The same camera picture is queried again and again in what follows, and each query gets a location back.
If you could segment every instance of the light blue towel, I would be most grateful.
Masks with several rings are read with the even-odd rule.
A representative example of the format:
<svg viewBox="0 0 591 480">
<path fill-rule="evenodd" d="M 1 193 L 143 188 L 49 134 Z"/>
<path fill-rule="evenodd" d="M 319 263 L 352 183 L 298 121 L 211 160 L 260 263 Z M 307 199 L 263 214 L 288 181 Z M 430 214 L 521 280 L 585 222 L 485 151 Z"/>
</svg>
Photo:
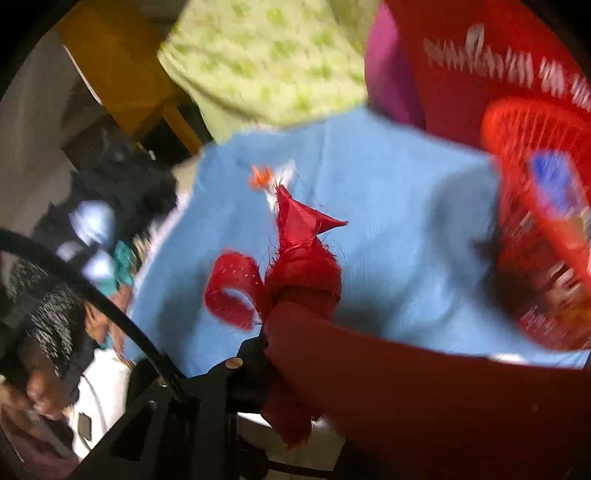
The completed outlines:
<svg viewBox="0 0 591 480">
<path fill-rule="evenodd" d="M 452 353 L 517 353 L 581 368 L 588 352 L 530 341 L 500 308 L 488 272 L 498 178 L 487 155 L 397 125 L 366 108 L 287 132 L 237 135 L 208 147 L 193 198 L 154 260 L 133 320 L 186 375 L 234 356 L 257 332 L 221 324 L 203 305 L 226 248 L 266 269 L 277 234 L 251 165 L 293 160 L 296 200 L 349 226 L 324 241 L 343 268 L 335 322 Z M 128 342 L 127 354 L 141 352 Z"/>
</svg>

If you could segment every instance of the screw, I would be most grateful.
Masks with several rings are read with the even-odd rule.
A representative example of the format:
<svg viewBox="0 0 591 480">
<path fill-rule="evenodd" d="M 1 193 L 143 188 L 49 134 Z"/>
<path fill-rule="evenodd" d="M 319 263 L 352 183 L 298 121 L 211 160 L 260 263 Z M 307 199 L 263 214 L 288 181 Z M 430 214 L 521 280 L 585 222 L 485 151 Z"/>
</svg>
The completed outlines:
<svg viewBox="0 0 591 480">
<path fill-rule="evenodd" d="M 243 363 L 244 361 L 242 360 L 242 358 L 233 356 L 232 358 L 226 360 L 226 368 L 229 368 L 230 370 L 235 370 L 237 368 L 240 368 Z"/>
</svg>

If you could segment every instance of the red ribbon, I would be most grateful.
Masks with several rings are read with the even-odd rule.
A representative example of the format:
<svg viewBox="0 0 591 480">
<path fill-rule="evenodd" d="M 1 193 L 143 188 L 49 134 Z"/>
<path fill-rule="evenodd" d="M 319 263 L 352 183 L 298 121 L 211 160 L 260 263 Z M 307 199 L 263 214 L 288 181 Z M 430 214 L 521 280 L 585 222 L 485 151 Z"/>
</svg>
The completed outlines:
<svg viewBox="0 0 591 480">
<path fill-rule="evenodd" d="M 210 312 L 244 330 L 254 327 L 257 315 L 264 324 L 273 305 L 280 301 L 292 301 L 330 318 L 340 300 L 340 267 L 317 236 L 347 222 L 296 202 L 283 186 L 277 187 L 277 203 L 279 249 L 265 281 L 254 259 L 224 252 L 213 266 L 205 291 L 205 305 Z M 247 296 L 252 306 L 231 295 L 232 291 Z M 272 374 L 262 415 L 288 446 L 306 440 L 311 420 L 321 413 L 297 395 L 278 372 Z"/>
</svg>

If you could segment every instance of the red plastic basket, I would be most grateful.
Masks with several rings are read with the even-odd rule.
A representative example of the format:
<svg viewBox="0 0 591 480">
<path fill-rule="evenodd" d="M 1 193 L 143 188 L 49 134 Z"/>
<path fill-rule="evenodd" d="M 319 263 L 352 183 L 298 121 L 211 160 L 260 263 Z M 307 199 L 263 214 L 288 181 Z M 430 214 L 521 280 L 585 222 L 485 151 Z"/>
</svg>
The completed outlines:
<svg viewBox="0 0 591 480">
<path fill-rule="evenodd" d="M 551 103 L 504 99 L 486 109 L 481 132 L 502 177 L 497 278 L 505 307 L 548 348 L 591 348 L 589 248 L 544 216 L 527 166 L 536 152 L 569 153 L 591 200 L 591 125 Z"/>
</svg>

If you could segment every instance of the green patterned fabric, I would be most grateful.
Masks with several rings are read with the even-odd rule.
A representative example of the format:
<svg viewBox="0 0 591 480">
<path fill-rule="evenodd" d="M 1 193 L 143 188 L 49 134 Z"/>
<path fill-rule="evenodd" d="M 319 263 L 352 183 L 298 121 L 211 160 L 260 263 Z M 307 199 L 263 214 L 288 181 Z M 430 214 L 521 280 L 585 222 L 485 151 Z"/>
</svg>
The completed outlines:
<svg viewBox="0 0 591 480">
<path fill-rule="evenodd" d="M 363 55 L 378 0 L 189 0 L 158 58 L 216 141 L 287 127 L 367 93 Z"/>
</svg>

